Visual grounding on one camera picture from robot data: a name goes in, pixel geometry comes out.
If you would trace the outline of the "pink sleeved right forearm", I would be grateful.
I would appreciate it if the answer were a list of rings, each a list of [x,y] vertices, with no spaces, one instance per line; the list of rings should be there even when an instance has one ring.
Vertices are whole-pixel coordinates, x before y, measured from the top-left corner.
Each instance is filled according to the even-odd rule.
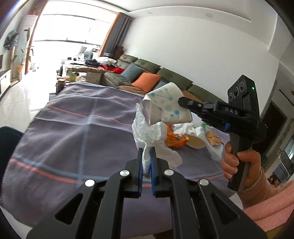
[[[258,180],[238,196],[243,212],[265,232],[272,231],[284,225],[293,211],[293,180],[273,188],[260,169]]]

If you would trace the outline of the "right hand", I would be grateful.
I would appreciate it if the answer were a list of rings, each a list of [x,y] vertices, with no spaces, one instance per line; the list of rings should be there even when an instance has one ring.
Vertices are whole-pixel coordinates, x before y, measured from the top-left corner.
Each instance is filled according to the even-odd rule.
[[[237,166],[239,163],[248,162],[249,168],[244,184],[244,189],[248,189],[254,185],[261,175],[261,156],[253,149],[248,149],[237,153],[234,156],[232,153],[233,147],[230,142],[225,144],[225,151],[221,161],[223,175],[226,179],[231,179],[238,171]]]

